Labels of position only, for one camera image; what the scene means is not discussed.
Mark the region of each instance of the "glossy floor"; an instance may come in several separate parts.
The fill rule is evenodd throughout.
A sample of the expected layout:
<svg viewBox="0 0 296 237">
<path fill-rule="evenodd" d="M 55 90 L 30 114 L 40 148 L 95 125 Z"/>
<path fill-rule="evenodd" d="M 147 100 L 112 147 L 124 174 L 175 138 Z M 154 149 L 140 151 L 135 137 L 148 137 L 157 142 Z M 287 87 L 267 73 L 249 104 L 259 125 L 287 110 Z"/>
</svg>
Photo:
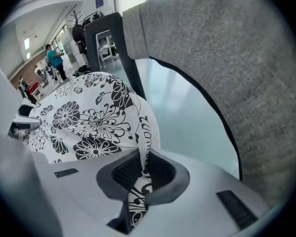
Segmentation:
<svg viewBox="0 0 296 237">
<path fill-rule="evenodd" d="M 203 95 L 182 76 L 156 61 L 136 61 L 158 122 L 161 149 L 217 165 L 239 178 L 238 158 L 223 124 Z M 103 72 L 128 82 L 120 61 Z"/>
</svg>

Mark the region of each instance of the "red object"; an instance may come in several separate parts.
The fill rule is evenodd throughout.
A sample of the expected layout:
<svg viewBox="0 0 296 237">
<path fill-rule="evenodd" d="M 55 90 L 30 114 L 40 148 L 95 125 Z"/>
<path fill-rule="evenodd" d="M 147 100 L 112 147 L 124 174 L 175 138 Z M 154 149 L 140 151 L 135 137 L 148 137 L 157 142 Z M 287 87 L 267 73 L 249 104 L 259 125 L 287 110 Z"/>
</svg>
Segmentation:
<svg viewBox="0 0 296 237">
<path fill-rule="evenodd" d="M 30 88 L 29 93 L 32 95 L 34 90 L 36 90 L 39 86 L 39 82 L 37 81 L 36 83 L 33 84 L 33 86 Z"/>
</svg>

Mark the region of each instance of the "floral patterned cloth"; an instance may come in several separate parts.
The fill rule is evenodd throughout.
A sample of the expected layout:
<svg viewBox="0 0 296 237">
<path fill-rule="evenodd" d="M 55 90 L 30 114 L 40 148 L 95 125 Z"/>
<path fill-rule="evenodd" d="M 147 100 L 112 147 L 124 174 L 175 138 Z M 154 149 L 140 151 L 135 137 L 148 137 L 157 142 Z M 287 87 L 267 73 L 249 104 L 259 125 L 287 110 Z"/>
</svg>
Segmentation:
<svg viewBox="0 0 296 237">
<path fill-rule="evenodd" d="M 104 157 L 139 148 L 144 169 L 151 147 L 160 148 L 159 130 L 147 102 L 121 79 L 102 72 L 80 76 L 37 103 L 30 113 L 41 126 L 20 139 L 49 163 Z M 129 194 L 131 225 L 144 215 L 151 192 L 148 173 Z"/>
</svg>

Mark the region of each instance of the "gray cloth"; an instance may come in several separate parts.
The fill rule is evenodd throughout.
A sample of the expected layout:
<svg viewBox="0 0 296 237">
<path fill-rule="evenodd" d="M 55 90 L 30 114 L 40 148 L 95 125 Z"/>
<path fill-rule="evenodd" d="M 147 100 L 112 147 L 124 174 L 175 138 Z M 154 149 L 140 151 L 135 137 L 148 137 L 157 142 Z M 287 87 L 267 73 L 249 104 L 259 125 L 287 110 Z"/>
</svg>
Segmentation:
<svg viewBox="0 0 296 237">
<path fill-rule="evenodd" d="M 270 205 L 285 199 L 296 173 L 296 43 L 276 8 L 267 0 L 149 0 L 123 13 L 123 28 L 132 59 L 170 63 L 213 98 L 244 183 Z"/>
</svg>

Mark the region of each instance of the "sign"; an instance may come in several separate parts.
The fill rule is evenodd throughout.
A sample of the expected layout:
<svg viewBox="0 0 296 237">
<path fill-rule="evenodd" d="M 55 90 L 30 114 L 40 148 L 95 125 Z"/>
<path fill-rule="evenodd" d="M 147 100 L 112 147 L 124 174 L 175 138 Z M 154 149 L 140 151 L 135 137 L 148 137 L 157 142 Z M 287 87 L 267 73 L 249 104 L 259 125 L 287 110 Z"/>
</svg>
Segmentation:
<svg viewBox="0 0 296 237">
<path fill-rule="evenodd" d="M 100 6 L 102 6 L 104 3 L 103 3 L 103 0 L 95 0 L 95 6 L 97 8 L 99 8 Z"/>
</svg>

